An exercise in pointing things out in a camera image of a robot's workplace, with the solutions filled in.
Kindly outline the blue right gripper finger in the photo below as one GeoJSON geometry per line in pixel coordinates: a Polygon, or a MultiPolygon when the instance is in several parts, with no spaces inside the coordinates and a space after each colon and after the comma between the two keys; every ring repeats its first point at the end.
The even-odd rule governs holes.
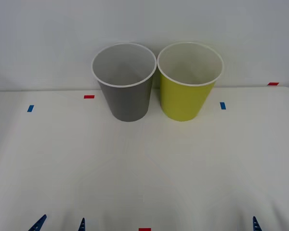
{"type": "Polygon", "coordinates": [[[255,216],[253,216],[253,218],[252,218],[252,225],[253,225],[253,231],[262,231],[255,216]]]}

